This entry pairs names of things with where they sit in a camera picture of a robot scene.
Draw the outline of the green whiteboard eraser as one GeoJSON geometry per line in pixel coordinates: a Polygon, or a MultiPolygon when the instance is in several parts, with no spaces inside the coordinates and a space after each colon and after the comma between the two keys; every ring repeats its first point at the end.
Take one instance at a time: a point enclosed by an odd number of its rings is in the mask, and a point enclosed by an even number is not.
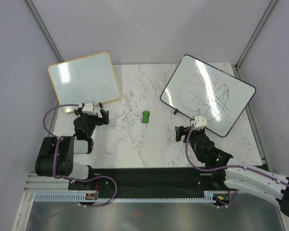
{"type": "Polygon", "coordinates": [[[149,116],[150,116],[149,111],[143,111],[142,123],[148,123],[149,122],[149,116]]]}

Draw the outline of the black-framed whiteboard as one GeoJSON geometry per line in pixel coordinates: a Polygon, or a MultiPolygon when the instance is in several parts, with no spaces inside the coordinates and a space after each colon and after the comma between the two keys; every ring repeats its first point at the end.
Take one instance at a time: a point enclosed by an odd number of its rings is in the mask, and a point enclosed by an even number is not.
{"type": "Polygon", "coordinates": [[[160,100],[190,119],[204,116],[208,130],[226,137],[255,93],[251,84],[186,54],[160,100]]]}

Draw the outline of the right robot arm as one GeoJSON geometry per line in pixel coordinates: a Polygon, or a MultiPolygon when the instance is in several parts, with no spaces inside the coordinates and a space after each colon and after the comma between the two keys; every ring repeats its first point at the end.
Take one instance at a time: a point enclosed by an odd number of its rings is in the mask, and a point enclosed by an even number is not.
{"type": "Polygon", "coordinates": [[[189,160],[193,168],[216,173],[210,179],[213,188],[221,190],[227,187],[254,195],[275,205],[289,217],[289,177],[248,165],[218,149],[204,129],[175,127],[175,140],[183,141],[186,148],[192,148],[197,160],[205,164],[205,167],[197,167],[189,160]]]}

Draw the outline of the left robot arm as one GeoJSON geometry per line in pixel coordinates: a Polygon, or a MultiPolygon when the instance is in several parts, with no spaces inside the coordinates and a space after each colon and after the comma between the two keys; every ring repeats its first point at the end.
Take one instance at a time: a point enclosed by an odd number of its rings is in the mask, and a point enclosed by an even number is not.
{"type": "Polygon", "coordinates": [[[74,161],[77,154],[90,154],[93,150],[92,134],[97,126],[109,124],[109,111],[100,110],[88,115],[78,109],[78,117],[73,121],[75,134],[64,137],[45,137],[37,160],[35,172],[38,176],[79,180],[80,186],[86,190],[96,184],[95,176],[89,174],[92,168],[74,161]]]}

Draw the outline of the wood-framed whiteboard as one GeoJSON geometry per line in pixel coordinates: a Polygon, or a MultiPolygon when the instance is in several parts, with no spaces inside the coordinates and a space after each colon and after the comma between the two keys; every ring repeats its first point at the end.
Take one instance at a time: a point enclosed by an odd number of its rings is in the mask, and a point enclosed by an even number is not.
{"type": "Polygon", "coordinates": [[[72,113],[73,104],[109,103],[121,97],[119,81],[108,52],[52,64],[48,73],[61,110],[72,113]]]}

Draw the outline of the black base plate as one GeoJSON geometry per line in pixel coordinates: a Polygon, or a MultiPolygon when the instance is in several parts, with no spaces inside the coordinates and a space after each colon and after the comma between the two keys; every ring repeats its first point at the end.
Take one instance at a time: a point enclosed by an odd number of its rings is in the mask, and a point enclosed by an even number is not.
{"type": "Polygon", "coordinates": [[[92,169],[91,182],[73,182],[69,190],[98,190],[109,198],[202,197],[205,191],[227,191],[224,171],[202,172],[193,167],[92,169]]]}

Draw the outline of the aluminium rail frame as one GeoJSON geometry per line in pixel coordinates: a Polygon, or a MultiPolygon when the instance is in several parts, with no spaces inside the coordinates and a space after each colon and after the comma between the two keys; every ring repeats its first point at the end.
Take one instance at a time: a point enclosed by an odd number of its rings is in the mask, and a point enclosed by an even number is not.
{"type": "Polygon", "coordinates": [[[68,190],[69,181],[63,179],[55,179],[53,177],[41,177],[35,173],[29,173],[26,180],[24,192],[34,193],[51,193],[66,192],[68,190]]]}

